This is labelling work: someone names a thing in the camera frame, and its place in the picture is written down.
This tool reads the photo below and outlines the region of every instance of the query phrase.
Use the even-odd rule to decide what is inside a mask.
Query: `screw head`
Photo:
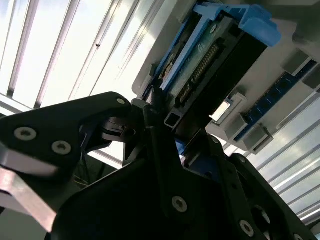
[[[125,103],[126,103],[125,100],[123,100],[123,99],[121,99],[121,98],[118,98],[116,101],[117,101],[118,103],[120,103],[120,104],[125,104]]]
[[[185,213],[188,209],[186,201],[180,196],[172,198],[172,206],[180,213]]]
[[[31,141],[36,138],[37,132],[31,127],[18,127],[14,130],[14,136],[21,141]]]
[[[242,231],[245,234],[247,234],[250,238],[252,238],[255,235],[254,229],[246,220],[241,220],[239,224],[240,224]]]
[[[59,155],[67,155],[71,152],[71,145],[66,141],[55,141],[52,146],[52,151]]]
[[[294,234],[294,239],[295,240],[304,240],[302,237],[300,237],[298,234]]]

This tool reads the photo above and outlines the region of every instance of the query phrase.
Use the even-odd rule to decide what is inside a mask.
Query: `blue plastic frame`
[[[224,11],[234,17],[239,22],[238,26],[241,30],[250,34],[269,47],[274,46],[281,39],[281,34],[277,30],[277,25],[271,21],[271,13],[257,4],[229,5],[204,2],[202,4],[196,4],[193,8],[193,11],[202,15],[202,17],[198,25],[194,29],[192,35],[188,39],[179,57],[172,66],[172,69],[167,76],[166,81],[162,83],[161,88],[164,92],[167,92],[170,85],[174,82],[176,75],[184,65],[185,61],[188,59],[192,49],[198,43],[199,38],[206,30],[209,22],[216,20],[221,11]],[[185,29],[187,22],[188,21],[186,20],[185,23],[181,26],[179,32],[170,45],[170,48],[162,58],[159,66],[155,71],[154,79],[157,78],[162,71],[165,62],[170,55],[170,52],[179,40],[179,37]],[[183,154],[185,150],[184,144],[177,140],[176,145],[179,154]]]

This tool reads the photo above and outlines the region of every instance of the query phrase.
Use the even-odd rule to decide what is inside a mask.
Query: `black cable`
[[[85,154],[82,154],[82,163],[83,163],[83,166],[84,166],[84,171],[85,171],[85,174],[86,174],[86,177],[87,177],[88,185],[90,185],[91,184],[91,180],[90,180],[89,169],[88,169],[88,165],[87,165]]]
[[[106,168],[106,164],[102,163],[102,166],[96,176],[96,181],[98,181],[102,178],[102,175],[104,174],[105,168]]]

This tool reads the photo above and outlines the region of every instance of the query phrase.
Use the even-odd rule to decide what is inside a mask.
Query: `silver metal plate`
[[[52,231],[57,213],[19,175],[0,167],[0,190],[11,194],[47,232]]]

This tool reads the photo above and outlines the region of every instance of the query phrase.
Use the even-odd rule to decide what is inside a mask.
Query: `blue plastic clip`
[[[271,21],[271,13],[257,4],[230,5],[204,2],[197,4],[193,10],[212,21],[221,11],[225,11],[239,21],[241,30],[269,47],[276,45],[281,39],[277,25]]]

